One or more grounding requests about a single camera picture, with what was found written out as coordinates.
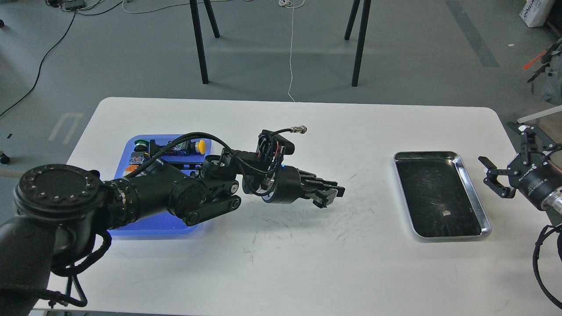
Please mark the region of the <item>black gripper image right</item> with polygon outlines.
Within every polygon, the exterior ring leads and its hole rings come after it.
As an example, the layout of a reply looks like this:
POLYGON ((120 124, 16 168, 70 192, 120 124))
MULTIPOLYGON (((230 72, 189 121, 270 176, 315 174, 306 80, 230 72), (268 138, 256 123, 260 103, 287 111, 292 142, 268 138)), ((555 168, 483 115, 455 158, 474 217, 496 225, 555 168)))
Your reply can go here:
POLYGON ((560 211, 561 207, 554 207, 552 203, 561 197, 562 172, 551 162, 551 156, 562 149, 561 144, 536 124, 508 122, 508 126, 520 137, 517 156, 508 164, 508 169, 498 169, 488 157, 479 156, 478 160, 486 168, 484 184, 500 198, 513 198, 517 189, 538 210, 560 211), (508 176, 512 187, 501 184, 498 176, 508 176))

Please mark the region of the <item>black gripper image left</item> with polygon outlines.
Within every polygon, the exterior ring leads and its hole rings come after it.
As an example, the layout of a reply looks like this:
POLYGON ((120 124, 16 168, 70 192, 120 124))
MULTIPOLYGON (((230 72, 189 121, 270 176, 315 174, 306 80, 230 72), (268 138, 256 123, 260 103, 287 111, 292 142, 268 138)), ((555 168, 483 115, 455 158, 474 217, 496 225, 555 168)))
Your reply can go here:
POLYGON ((310 199, 315 206, 322 208, 323 198, 329 198, 332 204, 335 198, 342 198, 345 194, 345 188, 337 182, 324 180, 298 168, 281 168, 275 180, 272 192, 262 197, 266 203, 291 204, 297 199, 310 199))

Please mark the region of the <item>black robot arm image left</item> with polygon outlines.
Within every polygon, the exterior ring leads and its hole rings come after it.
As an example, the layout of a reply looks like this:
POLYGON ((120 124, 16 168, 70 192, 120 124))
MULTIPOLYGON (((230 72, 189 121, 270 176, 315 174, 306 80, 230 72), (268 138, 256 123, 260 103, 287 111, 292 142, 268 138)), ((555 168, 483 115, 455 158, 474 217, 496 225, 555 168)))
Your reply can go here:
POLYGON ((282 134, 305 132, 263 130, 255 152, 187 133, 162 147, 146 144, 146 160, 109 181, 64 164, 24 172, 14 188, 16 213, 1 225, 1 314, 26 316, 38 300, 86 306, 78 275, 106 254, 110 231, 161 212, 195 226, 237 210, 240 187, 266 203, 305 199, 326 208, 345 188, 283 163, 295 146, 282 134))

